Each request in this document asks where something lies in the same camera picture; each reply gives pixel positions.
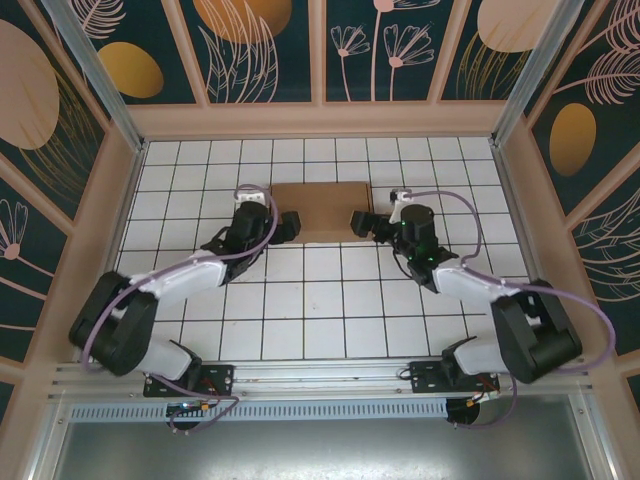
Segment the brown cardboard paper box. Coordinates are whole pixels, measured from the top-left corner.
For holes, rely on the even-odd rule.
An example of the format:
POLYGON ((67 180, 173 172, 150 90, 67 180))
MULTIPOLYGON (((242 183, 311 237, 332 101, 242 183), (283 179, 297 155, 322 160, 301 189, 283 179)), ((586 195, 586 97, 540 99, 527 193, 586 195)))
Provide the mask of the brown cardboard paper box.
POLYGON ((301 223, 293 240, 298 244, 360 242, 350 222, 355 211, 372 213, 368 182, 311 182, 271 185, 271 194, 281 213, 295 211, 301 223))

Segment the small green circuit board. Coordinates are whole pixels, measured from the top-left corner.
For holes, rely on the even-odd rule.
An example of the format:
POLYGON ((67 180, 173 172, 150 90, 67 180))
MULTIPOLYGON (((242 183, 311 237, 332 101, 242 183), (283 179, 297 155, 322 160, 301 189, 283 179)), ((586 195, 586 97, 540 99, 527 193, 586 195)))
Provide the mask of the small green circuit board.
POLYGON ((169 403, 166 407, 167 418, 169 417, 184 417, 195 418, 203 417, 206 412, 212 408, 212 404, 206 401, 194 401, 194 402, 178 402, 169 403))

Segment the grey metal sheet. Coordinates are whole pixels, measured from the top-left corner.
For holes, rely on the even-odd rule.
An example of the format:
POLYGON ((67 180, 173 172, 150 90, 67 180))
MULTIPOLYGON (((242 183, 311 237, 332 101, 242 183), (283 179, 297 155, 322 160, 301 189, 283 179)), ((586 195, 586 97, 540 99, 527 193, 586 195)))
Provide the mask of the grey metal sheet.
POLYGON ((487 431, 443 420, 73 424, 34 480, 611 480, 564 414, 487 431))

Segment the aluminium side rail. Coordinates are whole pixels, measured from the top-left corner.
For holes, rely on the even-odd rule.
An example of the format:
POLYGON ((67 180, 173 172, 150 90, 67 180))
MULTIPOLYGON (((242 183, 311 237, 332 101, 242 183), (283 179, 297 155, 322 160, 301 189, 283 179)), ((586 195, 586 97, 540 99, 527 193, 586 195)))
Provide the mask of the aluminium side rail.
POLYGON ((124 190, 124 193, 117 211, 117 216, 116 216, 116 220, 115 220, 115 224, 114 224, 113 232, 111 236, 111 244, 109 246, 109 249, 105 255, 105 258, 102 264, 103 272, 113 270, 117 263, 118 252, 120 250, 120 245, 125 235, 127 218, 131 210, 131 206, 133 204, 137 184, 141 175, 141 170, 144 164, 144 160, 146 158, 147 150, 148 150, 148 142, 146 140, 143 140, 140 149, 137 151, 137 153, 133 157, 133 162, 129 172, 129 177, 127 179, 126 188, 124 190))
POLYGON ((523 255, 527 275, 530 280, 534 280, 539 277, 539 269, 536 263, 534 251, 532 250, 525 217, 516 194, 515 184, 513 183, 509 172, 507 159, 502 153, 501 148, 494 141, 490 142, 490 149, 496 163, 498 176, 500 178, 505 200, 513 221, 516 237, 523 255))

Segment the aluminium mounting rail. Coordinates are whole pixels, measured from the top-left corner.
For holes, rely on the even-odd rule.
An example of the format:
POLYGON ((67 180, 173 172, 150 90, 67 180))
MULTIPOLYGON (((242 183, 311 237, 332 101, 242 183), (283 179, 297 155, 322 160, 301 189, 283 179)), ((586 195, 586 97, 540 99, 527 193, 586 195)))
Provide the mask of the aluminium mounting rail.
MULTIPOLYGON (((411 360, 233 361, 232 392, 246 400, 333 400, 407 397, 399 374, 411 360)), ((69 401, 143 399, 145 377, 88 373, 78 363, 58 365, 47 385, 51 398, 69 401)))

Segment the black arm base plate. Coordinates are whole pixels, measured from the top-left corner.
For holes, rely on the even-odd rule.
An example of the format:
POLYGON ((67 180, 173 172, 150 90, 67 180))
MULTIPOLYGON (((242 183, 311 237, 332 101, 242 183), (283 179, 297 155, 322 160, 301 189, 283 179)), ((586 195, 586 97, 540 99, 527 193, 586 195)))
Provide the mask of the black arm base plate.
POLYGON ((233 365, 202 365, 188 369, 178 380, 169 380, 169 385, 154 376, 148 376, 143 385, 145 398, 170 398, 189 396, 210 398, 230 396, 233 388, 233 365))
POLYGON ((488 373, 466 374, 459 367, 445 361, 416 361, 409 364, 410 383, 414 393, 498 392, 497 377, 488 373))

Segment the aluminium corner post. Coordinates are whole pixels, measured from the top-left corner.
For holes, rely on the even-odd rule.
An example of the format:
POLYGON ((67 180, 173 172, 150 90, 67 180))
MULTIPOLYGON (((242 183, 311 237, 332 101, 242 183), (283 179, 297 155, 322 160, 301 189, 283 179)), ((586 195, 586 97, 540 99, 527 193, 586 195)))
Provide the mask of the aluminium corner post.
POLYGON ((541 37, 517 78, 492 133, 490 146, 497 150, 509 138, 536 88, 579 17, 585 0, 560 0, 541 37))
POLYGON ((139 153, 142 150, 143 137, 134 125, 126 104, 111 81, 97 51, 83 32, 72 7, 66 0, 41 1, 123 137, 129 146, 139 153))

